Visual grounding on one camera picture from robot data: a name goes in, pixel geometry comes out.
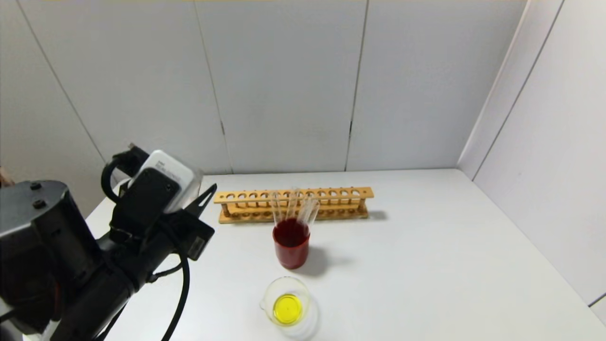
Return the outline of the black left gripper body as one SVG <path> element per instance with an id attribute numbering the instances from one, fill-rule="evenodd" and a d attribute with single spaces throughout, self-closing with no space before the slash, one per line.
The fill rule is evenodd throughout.
<path id="1" fill-rule="evenodd" d="M 197 261 L 215 230 L 199 219 L 200 211 L 181 209 L 162 214 L 142 236 L 110 230 L 110 259 L 132 280 L 158 280 L 182 269 L 185 262 L 157 271 L 171 254 L 182 251 L 186 260 Z"/>

